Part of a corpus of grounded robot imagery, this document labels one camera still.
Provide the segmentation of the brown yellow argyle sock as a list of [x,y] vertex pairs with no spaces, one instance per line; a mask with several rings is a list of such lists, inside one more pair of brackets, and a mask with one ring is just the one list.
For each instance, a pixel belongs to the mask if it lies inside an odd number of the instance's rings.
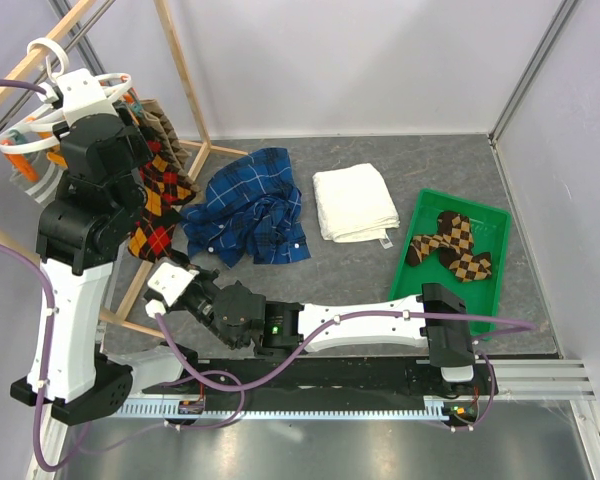
[[437,233],[444,241],[438,249],[439,262],[459,282],[481,281],[492,276],[491,254],[473,252],[475,242],[467,216],[443,211],[437,218]]

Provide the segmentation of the black red argyle sock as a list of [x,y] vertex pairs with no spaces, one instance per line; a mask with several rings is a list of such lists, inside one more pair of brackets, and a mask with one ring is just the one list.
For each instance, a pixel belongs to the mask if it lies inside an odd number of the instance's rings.
[[199,199],[200,188],[177,163],[168,160],[160,142],[149,140],[148,146],[153,158],[139,169],[147,199],[127,249],[143,261],[156,263],[166,258],[185,266],[188,255],[173,246],[176,226],[182,221],[178,207]]

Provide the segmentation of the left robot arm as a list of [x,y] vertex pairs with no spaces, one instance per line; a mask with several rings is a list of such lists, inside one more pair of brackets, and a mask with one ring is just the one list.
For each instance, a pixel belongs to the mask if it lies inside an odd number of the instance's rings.
[[139,173],[152,158],[131,109],[97,113],[53,133],[67,164],[38,222],[36,252],[54,295],[53,329],[39,326],[30,372],[11,396],[29,406],[38,383],[54,419],[76,426],[112,415],[131,392],[129,365],[96,349],[96,330],[119,247],[142,217],[147,191]]

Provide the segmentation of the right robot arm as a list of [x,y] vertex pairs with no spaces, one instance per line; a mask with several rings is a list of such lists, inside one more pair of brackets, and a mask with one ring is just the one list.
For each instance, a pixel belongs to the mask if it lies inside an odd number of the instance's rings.
[[241,283],[219,288],[214,272],[173,267],[160,293],[167,309],[191,313],[231,349],[248,346],[278,366],[241,385],[251,390],[271,382],[303,353],[371,344],[425,346],[447,392],[474,381],[471,317],[462,301],[440,284],[418,295],[378,304],[325,306],[270,301]]

